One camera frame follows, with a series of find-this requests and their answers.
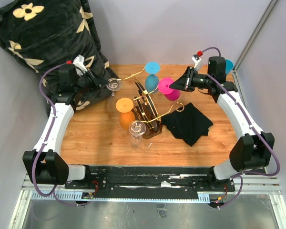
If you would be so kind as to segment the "magenta wine glass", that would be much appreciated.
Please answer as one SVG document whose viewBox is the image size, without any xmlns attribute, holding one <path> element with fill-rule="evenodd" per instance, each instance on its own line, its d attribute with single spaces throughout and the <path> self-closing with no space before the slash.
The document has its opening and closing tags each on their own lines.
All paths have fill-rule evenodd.
<svg viewBox="0 0 286 229">
<path fill-rule="evenodd" d="M 170 88 L 170 85 L 174 82 L 172 78 L 163 78 L 158 85 L 159 91 L 165 95 L 169 101 L 176 101 L 179 99 L 181 92 L 176 89 Z"/>
</svg>

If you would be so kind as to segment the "clear wine glass back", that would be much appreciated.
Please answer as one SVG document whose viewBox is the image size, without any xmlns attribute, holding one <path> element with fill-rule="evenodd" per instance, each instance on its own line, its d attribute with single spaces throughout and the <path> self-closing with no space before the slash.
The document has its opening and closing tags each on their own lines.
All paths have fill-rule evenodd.
<svg viewBox="0 0 286 229">
<path fill-rule="evenodd" d="M 112 96 L 114 96 L 115 92 L 121 89 L 122 80 L 117 78 L 111 78 L 108 80 L 106 87 L 112 92 Z"/>
</svg>

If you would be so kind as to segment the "blue wine glass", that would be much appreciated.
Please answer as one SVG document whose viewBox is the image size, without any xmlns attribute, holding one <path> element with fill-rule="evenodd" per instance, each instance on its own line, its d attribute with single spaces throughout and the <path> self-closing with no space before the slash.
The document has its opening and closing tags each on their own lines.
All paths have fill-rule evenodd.
<svg viewBox="0 0 286 229">
<path fill-rule="evenodd" d="M 234 64 L 231 60 L 228 59 L 226 59 L 225 62 L 226 62 L 225 74 L 228 75 L 232 71 Z"/>
<path fill-rule="evenodd" d="M 159 63 L 157 62 L 148 62 L 145 65 L 145 71 L 148 73 L 148 76 L 145 79 L 145 89 L 149 92 L 149 93 L 156 93 L 158 92 L 158 84 L 159 84 L 159 78 L 156 75 L 157 73 L 159 73 L 161 67 L 159 65 Z"/>
</svg>

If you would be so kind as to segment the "orange wine glass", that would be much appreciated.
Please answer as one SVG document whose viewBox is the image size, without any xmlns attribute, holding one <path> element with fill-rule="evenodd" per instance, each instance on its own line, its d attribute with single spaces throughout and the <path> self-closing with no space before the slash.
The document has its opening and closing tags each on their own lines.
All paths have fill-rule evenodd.
<svg viewBox="0 0 286 229">
<path fill-rule="evenodd" d="M 117 111 L 120 113 L 120 126 L 123 129 L 128 130 L 129 125 L 136 119 L 134 113 L 132 112 L 132 109 L 134 107 L 133 100 L 126 97 L 121 98 L 116 102 L 115 106 Z"/>
</svg>

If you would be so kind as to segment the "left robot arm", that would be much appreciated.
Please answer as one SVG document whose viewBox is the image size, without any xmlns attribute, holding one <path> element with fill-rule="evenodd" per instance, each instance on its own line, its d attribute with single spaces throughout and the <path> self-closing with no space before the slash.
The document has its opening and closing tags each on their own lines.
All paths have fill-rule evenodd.
<svg viewBox="0 0 286 229">
<path fill-rule="evenodd" d="M 86 189 L 92 185 L 88 167 L 70 165 L 62 159 L 62 140 L 75 111 L 85 105 L 91 92 L 100 90 L 108 81 L 76 61 L 55 69 L 59 76 L 58 92 L 53 98 L 42 93 L 51 105 L 47 124 L 33 150 L 25 151 L 22 160 L 35 185 L 64 185 L 76 180 L 77 185 Z"/>
</svg>

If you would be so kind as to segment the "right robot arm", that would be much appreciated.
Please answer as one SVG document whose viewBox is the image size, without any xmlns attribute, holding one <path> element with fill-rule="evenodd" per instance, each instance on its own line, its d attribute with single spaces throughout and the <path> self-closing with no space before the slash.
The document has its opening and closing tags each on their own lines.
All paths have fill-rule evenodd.
<svg viewBox="0 0 286 229">
<path fill-rule="evenodd" d="M 229 159 L 209 169 L 207 187 L 217 191 L 229 179 L 241 174 L 266 176 L 261 169 L 269 165 L 274 136 L 264 132 L 256 124 L 244 107 L 236 85 L 226 80 L 225 58 L 210 57 L 207 74 L 199 74 L 203 64 L 198 54 L 195 54 L 192 60 L 194 66 L 188 66 L 170 88 L 185 92 L 192 92 L 195 88 L 207 89 L 208 95 L 213 97 L 229 118 L 238 139 L 229 154 Z"/>
</svg>

